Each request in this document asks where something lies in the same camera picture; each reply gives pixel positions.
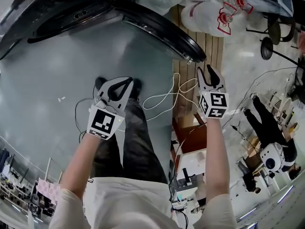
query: forearm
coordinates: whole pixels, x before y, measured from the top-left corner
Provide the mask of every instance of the forearm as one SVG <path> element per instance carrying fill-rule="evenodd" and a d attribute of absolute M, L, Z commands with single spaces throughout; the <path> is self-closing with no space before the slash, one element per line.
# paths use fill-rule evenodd
<path fill-rule="evenodd" d="M 207 119 L 206 148 L 206 186 L 207 201 L 229 193 L 230 169 L 228 156 L 224 145 L 224 136 L 218 119 Z"/>
<path fill-rule="evenodd" d="M 285 140 L 288 142 L 291 139 L 291 136 L 285 125 L 282 125 L 282 131 L 283 131 Z"/>
<path fill-rule="evenodd" d="M 82 199 L 100 139 L 85 134 L 62 178 L 61 187 Z"/>

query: white t-shirt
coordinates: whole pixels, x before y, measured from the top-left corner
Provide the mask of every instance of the white t-shirt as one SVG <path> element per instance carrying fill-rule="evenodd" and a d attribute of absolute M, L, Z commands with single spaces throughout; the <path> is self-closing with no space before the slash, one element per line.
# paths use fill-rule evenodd
<path fill-rule="evenodd" d="M 171 219 L 167 184 L 123 177 L 97 177 L 88 183 L 81 200 L 62 189 L 50 229 L 178 229 Z M 207 204 L 197 229 L 237 227 L 230 196 L 219 195 Z"/>

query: wooden floor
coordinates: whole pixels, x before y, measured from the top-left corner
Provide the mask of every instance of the wooden floor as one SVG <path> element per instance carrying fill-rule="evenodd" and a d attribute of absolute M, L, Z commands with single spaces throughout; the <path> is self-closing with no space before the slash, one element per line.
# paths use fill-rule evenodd
<path fill-rule="evenodd" d="M 171 13 L 173 15 L 173 22 L 181 30 L 187 33 L 194 41 L 196 41 L 199 46 L 201 46 L 207 58 L 205 62 L 201 62 L 201 63 L 191 62 L 189 65 L 187 64 L 187 61 L 173 60 L 173 71 L 175 73 L 179 73 L 181 76 L 180 85 L 189 79 L 196 78 L 197 67 L 202 68 L 206 79 L 209 78 L 209 74 L 207 73 L 207 69 L 206 69 L 206 66 L 208 64 L 210 64 L 212 67 L 215 67 L 217 70 L 220 71 L 222 65 L 222 59 L 223 59 L 223 51 L 224 51 L 223 37 L 215 37 L 207 33 L 193 32 L 186 29 L 180 20 L 180 14 L 182 9 L 183 7 L 180 5 L 171 8 Z M 190 81 L 189 83 L 184 85 L 181 88 L 181 90 L 187 91 L 188 89 L 192 88 L 194 84 L 196 84 L 196 82 L 197 82 L 196 80 Z M 175 87 L 174 87 L 174 92 L 177 91 L 178 91 L 178 76 L 175 77 Z M 198 86 L 183 95 L 187 99 L 193 100 L 194 102 L 198 103 L 199 101 Z M 182 96 L 178 97 L 177 102 L 178 103 L 173 109 L 174 117 L 181 118 L 190 114 L 195 114 L 197 112 L 196 106 L 193 103 L 186 101 Z"/>

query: black and white marker cube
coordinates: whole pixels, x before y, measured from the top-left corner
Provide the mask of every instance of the black and white marker cube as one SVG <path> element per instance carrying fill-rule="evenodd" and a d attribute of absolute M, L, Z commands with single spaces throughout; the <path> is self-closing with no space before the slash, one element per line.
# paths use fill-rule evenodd
<path fill-rule="evenodd" d="M 101 109 L 95 105 L 91 106 L 87 133 L 108 140 L 119 128 L 124 118 Z"/>
<path fill-rule="evenodd" d="M 229 108 L 229 94 L 201 92 L 199 104 L 206 118 L 223 118 Z"/>

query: leg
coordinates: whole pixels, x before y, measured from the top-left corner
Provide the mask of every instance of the leg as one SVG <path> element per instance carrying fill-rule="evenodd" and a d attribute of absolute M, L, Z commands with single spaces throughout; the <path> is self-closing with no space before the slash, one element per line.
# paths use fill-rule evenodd
<path fill-rule="evenodd" d="M 243 176 L 250 172 L 249 168 L 246 167 L 241 161 L 238 161 L 237 166 L 243 173 Z"/>
<path fill-rule="evenodd" d="M 249 109 L 245 110 L 244 115 L 247 117 L 248 122 L 260 140 L 262 148 L 266 147 L 270 142 L 268 140 L 268 136 L 263 130 L 263 125 L 256 119 L 256 117 L 251 113 Z"/>
<path fill-rule="evenodd" d="M 123 167 L 115 135 L 107 141 L 101 139 L 95 153 L 90 177 L 123 177 Z"/>
<path fill-rule="evenodd" d="M 153 151 L 142 108 L 130 98 L 125 112 L 124 177 L 167 184 L 163 168 Z"/>
<path fill-rule="evenodd" d="M 258 97 L 253 99 L 253 104 L 262 119 L 265 132 L 267 132 L 269 136 L 269 143 L 278 142 L 279 144 L 285 145 L 285 138 L 283 137 L 281 130 L 278 128 L 277 121 L 273 114 L 266 109 Z"/>

